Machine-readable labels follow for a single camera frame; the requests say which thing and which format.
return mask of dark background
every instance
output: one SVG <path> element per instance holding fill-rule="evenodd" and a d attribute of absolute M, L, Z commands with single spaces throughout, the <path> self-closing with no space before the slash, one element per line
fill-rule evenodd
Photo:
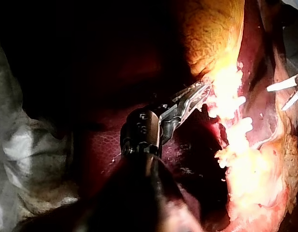
<path fill-rule="evenodd" d="M 0 40 L 20 82 L 25 111 L 63 128 L 77 120 L 77 112 L 120 90 L 102 85 L 118 74 L 126 47 L 155 47 L 163 70 L 176 78 L 187 75 L 174 28 L 167 1 L 0 3 Z M 163 76 L 175 80 L 169 72 Z M 94 91 L 97 86 L 107 90 Z"/>

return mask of surgical scissors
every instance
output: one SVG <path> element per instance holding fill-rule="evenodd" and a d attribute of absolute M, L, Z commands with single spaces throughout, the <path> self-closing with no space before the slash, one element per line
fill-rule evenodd
<path fill-rule="evenodd" d="M 279 91 L 291 87 L 295 87 L 296 91 L 290 96 L 289 100 L 283 106 L 283 111 L 289 109 L 298 100 L 298 74 L 267 87 L 268 92 Z"/>

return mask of metal jaw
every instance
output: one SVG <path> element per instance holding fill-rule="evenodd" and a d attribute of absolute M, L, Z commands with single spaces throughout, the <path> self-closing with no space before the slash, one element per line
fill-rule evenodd
<path fill-rule="evenodd" d="M 268 92 L 279 91 L 291 87 L 295 87 L 296 91 L 290 96 L 289 100 L 283 106 L 283 111 L 289 109 L 298 100 L 298 74 L 267 87 Z"/>
<path fill-rule="evenodd" d="M 161 156 L 161 148 L 176 128 L 201 108 L 210 94 L 211 85 L 201 81 L 175 94 L 168 101 L 148 105 L 131 112 L 120 134 L 122 154 L 147 152 Z"/>

